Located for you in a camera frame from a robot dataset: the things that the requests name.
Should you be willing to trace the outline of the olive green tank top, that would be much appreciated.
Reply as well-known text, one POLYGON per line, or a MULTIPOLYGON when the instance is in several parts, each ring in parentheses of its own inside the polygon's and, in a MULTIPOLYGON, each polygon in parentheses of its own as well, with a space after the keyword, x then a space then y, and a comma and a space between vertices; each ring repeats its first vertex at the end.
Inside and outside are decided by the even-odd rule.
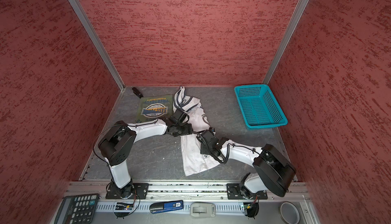
POLYGON ((170 117, 173 114, 173 95, 143 97, 140 99, 136 113, 136 123, 170 117))

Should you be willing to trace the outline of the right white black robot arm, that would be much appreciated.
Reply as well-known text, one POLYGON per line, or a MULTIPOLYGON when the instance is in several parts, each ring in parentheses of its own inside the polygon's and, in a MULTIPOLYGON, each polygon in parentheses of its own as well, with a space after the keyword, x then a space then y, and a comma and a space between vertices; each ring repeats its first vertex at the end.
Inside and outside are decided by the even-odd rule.
POLYGON ((250 147, 226 137, 217 138, 212 128, 195 135, 201 143, 201 154, 211 156, 221 165, 235 160, 255 169, 255 173, 246 174, 237 185, 243 198, 251 200, 259 192, 267 190, 278 197, 284 197, 288 192, 296 168, 273 145, 250 147))

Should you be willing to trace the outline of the teal plastic basket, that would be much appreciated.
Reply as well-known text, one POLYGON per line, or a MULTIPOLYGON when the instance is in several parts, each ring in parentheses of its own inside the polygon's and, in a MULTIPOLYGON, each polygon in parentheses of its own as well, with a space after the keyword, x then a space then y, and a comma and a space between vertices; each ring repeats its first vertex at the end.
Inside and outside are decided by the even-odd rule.
POLYGON ((276 128, 288 124, 268 85, 236 86, 234 92, 248 129, 276 128))

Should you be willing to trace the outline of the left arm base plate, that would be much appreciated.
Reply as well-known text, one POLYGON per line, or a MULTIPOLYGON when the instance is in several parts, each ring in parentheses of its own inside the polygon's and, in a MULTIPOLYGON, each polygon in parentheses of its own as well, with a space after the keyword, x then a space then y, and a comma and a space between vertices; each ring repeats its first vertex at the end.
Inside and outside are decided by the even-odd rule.
POLYGON ((148 183, 128 183, 123 188, 118 188, 117 185, 113 182, 110 182, 107 185, 107 194, 106 199, 116 200, 131 200, 139 198, 144 200, 148 192, 149 184, 148 183))

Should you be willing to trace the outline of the white grey-trimmed tank top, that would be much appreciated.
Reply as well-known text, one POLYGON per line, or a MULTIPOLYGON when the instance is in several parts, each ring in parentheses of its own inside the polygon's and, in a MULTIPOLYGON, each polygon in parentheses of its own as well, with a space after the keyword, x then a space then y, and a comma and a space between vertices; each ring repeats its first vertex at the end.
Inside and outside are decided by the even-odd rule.
MULTIPOLYGON (((210 128, 201 100, 185 95, 185 87, 180 87, 174 94, 174 111, 184 111, 189 115, 188 123, 195 132, 210 128)), ((201 153, 201 142, 195 134, 180 137, 183 169, 185 176, 198 174, 219 165, 212 156, 201 153)))

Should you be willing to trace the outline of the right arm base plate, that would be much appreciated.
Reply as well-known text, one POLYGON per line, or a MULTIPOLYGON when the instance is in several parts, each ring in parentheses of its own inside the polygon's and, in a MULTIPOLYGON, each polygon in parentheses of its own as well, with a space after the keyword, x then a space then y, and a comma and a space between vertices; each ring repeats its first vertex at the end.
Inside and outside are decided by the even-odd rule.
POLYGON ((265 190, 253 193, 248 190, 244 185, 239 183, 228 183, 227 196, 229 200, 266 200, 268 199, 267 192, 265 190))

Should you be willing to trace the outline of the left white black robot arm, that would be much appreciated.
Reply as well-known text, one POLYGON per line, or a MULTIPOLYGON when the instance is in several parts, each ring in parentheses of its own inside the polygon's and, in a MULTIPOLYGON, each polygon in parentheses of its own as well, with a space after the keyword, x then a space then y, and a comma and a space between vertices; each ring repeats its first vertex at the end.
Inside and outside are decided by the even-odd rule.
POLYGON ((192 133, 189 115, 182 110, 175 111, 170 117, 159 117, 150 122, 138 124, 116 122, 98 143, 98 148, 112 176, 109 185, 111 192, 122 199, 129 199, 136 195, 126 162, 134 143, 158 135, 168 134, 177 137, 192 133))

